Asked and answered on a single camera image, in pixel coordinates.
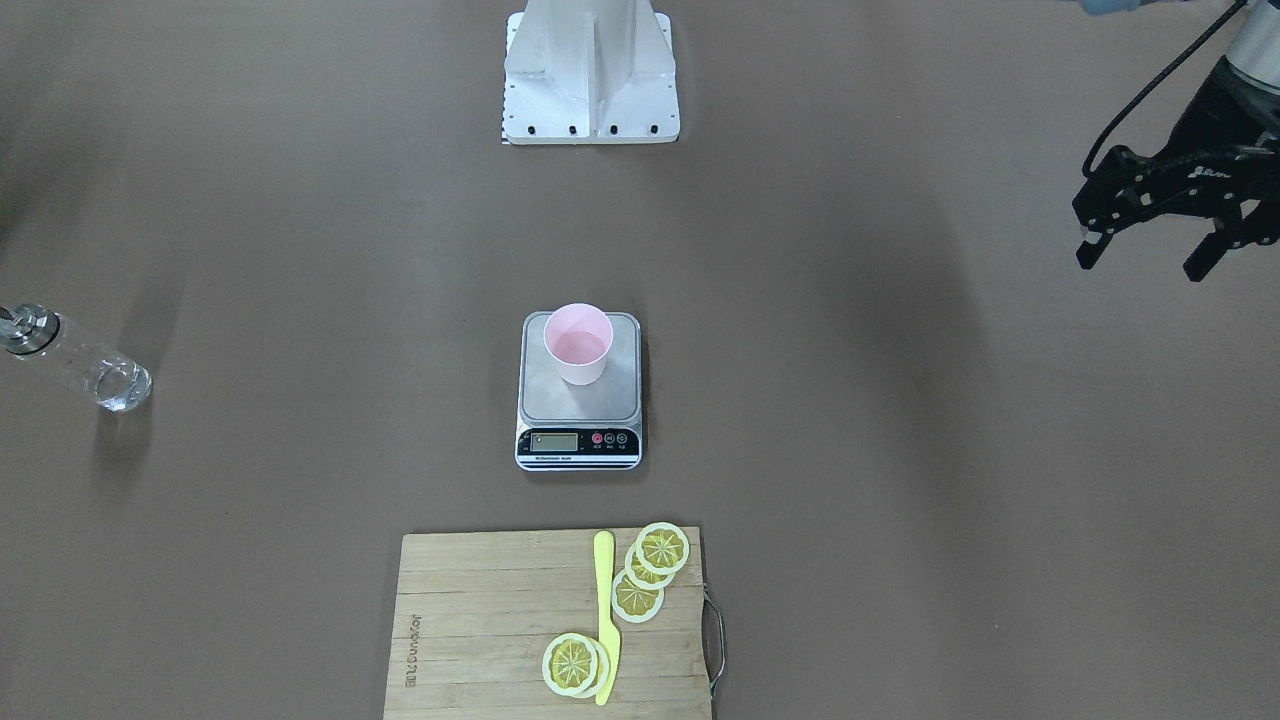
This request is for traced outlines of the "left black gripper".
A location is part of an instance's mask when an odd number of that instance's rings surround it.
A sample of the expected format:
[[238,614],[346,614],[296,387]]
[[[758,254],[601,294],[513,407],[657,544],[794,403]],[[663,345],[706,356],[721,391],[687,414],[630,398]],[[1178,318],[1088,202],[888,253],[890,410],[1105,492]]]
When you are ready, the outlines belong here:
[[1202,282],[1231,251],[1277,243],[1277,95],[1220,59],[1153,156],[1110,149],[1071,206],[1076,263],[1092,270],[1119,232],[1161,215],[1215,223],[1183,264]]

